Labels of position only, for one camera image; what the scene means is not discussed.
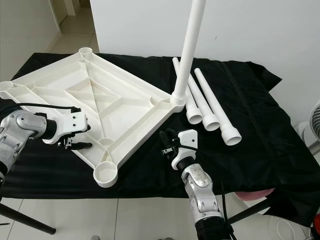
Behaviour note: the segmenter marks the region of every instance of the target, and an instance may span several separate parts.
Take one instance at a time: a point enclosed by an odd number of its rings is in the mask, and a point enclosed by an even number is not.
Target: pink object
[[[257,199],[268,196],[274,190],[275,190],[274,188],[270,188],[266,190],[251,191],[251,192],[238,191],[238,192],[235,192],[235,195],[242,201],[253,201],[253,200],[257,200]]]

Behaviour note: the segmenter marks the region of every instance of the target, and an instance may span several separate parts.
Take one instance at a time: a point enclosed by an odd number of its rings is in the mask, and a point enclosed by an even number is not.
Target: black fabric
[[[67,56],[35,53],[14,78]],[[167,93],[174,90],[171,57],[99,56]],[[198,147],[207,152],[197,153],[197,161],[214,182],[223,181],[226,192],[276,188],[274,194],[284,195],[285,200],[268,212],[310,225],[320,205],[320,167],[291,127],[288,115],[268,93],[281,79],[252,62],[194,59],[192,72],[194,68],[201,69],[241,133],[239,144],[226,146],[220,130],[208,132],[202,124],[189,124],[184,110],[169,117],[120,168],[114,186],[101,188],[93,179],[93,170],[75,154],[39,139],[29,140],[7,174],[1,195],[25,199],[186,198],[179,172],[160,153],[159,131],[193,128],[198,131]],[[1,106],[11,103],[0,99]],[[219,184],[214,192],[221,193]]]

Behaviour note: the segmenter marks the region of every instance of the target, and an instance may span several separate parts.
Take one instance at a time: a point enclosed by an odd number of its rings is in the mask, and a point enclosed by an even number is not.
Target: white wall
[[[180,56],[191,0],[91,0],[101,53]],[[196,57],[253,61],[283,81],[271,91],[306,120],[320,98],[319,0],[208,0]]]
[[[59,33],[49,0],[0,0],[0,82]]]

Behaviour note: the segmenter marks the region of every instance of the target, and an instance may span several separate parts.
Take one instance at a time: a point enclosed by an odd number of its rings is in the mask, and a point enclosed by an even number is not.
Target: tiled floor
[[[97,36],[89,8],[77,16],[68,16],[61,24],[62,36],[51,49],[52,53],[74,53],[90,47],[99,52]],[[99,235],[101,240],[157,240],[172,237],[176,240],[195,240],[196,231],[187,199],[73,199],[39,200],[8,199],[1,203],[57,229],[55,235],[27,227],[0,216],[0,240],[89,240]],[[232,216],[246,206],[233,193],[226,195],[227,213]],[[280,240],[276,225],[278,217],[255,214],[233,224],[239,240]],[[295,240],[304,240],[308,229],[290,223]],[[291,230],[285,222],[279,224],[283,239],[291,240]]]

